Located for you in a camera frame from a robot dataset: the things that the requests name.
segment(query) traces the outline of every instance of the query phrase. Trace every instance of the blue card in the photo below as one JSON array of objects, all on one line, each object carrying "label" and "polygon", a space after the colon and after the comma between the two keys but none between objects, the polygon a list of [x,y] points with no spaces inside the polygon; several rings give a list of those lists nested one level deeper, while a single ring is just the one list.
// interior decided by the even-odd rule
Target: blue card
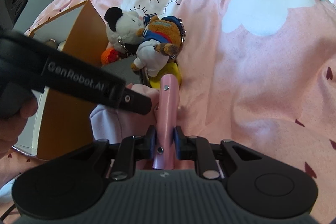
[{"label": "blue card", "polygon": [[151,21],[151,18],[153,16],[157,16],[157,14],[146,15],[146,16],[143,17],[143,23],[144,23],[145,27],[149,24],[149,22]]}]

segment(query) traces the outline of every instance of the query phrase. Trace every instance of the black plush ear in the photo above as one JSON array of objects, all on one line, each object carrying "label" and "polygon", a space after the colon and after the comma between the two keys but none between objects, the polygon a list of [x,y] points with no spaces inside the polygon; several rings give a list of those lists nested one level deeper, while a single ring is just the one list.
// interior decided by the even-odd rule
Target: black plush ear
[{"label": "black plush ear", "polygon": [[111,7],[105,13],[104,19],[107,21],[112,32],[116,32],[116,23],[123,16],[123,12],[119,7]]}]

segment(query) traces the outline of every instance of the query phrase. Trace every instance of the smiling cloud pattern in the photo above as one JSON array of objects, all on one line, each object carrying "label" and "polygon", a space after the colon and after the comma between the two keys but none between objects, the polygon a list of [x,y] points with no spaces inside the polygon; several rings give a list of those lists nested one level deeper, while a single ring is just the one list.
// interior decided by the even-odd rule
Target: smiling cloud pattern
[{"label": "smiling cloud pattern", "polygon": [[272,35],[285,23],[288,8],[314,4],[315,0],[231,0],[222,20],[222,30],[229,33],[243,25],[254,35]]},{"label": "smiling cloud pattern", "polygon": [[156,13],[173,15],[182,0],[123,0],[122,10],[135,10],[140,16]]}]

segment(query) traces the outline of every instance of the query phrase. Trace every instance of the pink handle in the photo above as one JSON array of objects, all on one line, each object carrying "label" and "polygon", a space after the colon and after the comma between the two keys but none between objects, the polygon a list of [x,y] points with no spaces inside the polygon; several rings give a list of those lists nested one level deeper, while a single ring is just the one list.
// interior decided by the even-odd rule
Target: pink handle
[{"label": "pink handle", "polygon": [[179,83],[174,75],[164,75],[160,82],[160,99],[157,112],[157,145],[154,169],[174,169],[175,147],[173,129],[176,127],[179,107]]}]

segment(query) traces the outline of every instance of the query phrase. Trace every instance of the panda plush toy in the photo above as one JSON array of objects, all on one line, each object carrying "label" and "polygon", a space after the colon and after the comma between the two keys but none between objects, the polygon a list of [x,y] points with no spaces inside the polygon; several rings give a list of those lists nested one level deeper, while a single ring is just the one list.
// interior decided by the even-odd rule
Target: panda plush toy
[{"label": "panda plush toy", "polygon": [[137,36],[144,28],[143,21],[136,11],[125,12],[118,7],[109,8],[104,16],[106,34],[112,47],[123,54],[136,54],[143,37]]}]

